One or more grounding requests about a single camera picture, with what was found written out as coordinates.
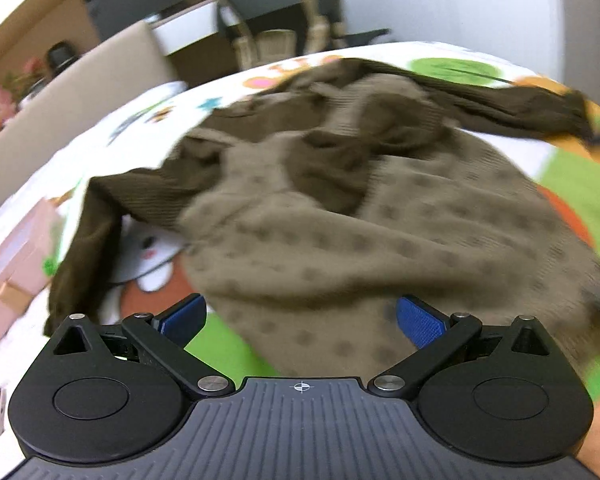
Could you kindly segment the pink cardboard box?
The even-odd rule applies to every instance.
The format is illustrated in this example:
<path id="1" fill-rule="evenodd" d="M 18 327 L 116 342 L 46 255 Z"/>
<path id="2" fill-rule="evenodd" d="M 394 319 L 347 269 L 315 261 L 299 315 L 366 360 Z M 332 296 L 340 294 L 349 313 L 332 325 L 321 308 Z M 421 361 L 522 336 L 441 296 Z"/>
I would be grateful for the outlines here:
<path id="1" fill-rule="evenodd" d="M 56 206 L 39 200 L 0 245 L 0 339 L 50 281 L 60 233 Z"/>

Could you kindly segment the beige upholstered headboard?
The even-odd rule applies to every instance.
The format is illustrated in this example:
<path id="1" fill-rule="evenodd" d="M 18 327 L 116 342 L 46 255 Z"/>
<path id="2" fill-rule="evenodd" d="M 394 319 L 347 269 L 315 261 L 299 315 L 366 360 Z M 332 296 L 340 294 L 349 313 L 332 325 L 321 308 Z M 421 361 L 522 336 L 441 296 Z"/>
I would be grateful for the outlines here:
<path id="1" fill-rule="evenodd" d="M 76 136 L 145 91 L 177 79 L 143 21 L 88 51 L 0 132 L 0 206 Z"/>

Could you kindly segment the pink plush toy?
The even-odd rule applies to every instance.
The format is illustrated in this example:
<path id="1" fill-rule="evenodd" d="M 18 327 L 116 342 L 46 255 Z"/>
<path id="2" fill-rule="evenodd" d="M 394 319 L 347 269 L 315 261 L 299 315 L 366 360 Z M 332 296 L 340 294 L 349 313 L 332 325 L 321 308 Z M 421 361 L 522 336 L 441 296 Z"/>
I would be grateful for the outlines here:
<path id="1" fill-rule="evenodd" d="M 17 113 L 17 104 L 12 94 L 0 85 L 0 125 L 11 120 Z"/>

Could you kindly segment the potted plant red leaves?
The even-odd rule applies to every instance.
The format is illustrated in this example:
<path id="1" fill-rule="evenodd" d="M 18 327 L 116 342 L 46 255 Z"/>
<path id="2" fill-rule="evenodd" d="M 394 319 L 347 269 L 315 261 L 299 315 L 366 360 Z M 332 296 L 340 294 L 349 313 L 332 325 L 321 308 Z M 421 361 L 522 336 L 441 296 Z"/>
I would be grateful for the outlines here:
<path id="1" fill-rule="evenodd" d="M 3 80 L 3 87 L 7 89 L 12 98 L 19 102 L 31 88 L 45 78 L 45 66 L 40 58 L 29 58 L 19 72 L 8 72 Z"/>

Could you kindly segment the black round appliance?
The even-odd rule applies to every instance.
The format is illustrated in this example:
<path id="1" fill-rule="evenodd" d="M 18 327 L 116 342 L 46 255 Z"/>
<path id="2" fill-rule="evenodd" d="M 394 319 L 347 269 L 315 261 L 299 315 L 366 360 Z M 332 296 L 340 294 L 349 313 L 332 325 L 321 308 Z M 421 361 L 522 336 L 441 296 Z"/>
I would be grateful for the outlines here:
<path id="1" fill-rule="evenodd" d="M 61 74 L 79 58 L 79 52 L 69 41 L 59 41 L 46 52 L 46 63 L 54 76 Z"/>

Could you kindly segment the beige mesh office chair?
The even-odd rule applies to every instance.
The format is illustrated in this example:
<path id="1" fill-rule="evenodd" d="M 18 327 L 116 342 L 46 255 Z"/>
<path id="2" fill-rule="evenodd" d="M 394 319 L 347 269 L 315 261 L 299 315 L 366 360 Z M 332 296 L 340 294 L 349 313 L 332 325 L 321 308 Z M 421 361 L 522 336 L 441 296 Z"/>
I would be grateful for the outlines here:
<path id="1" fill-rule="evenodd" d="M 241 70 L 294 56 L 362 47 L 388 28 L 347 32 L 340 0 L 214 0 L 218 33 L 232 45 Z"/>

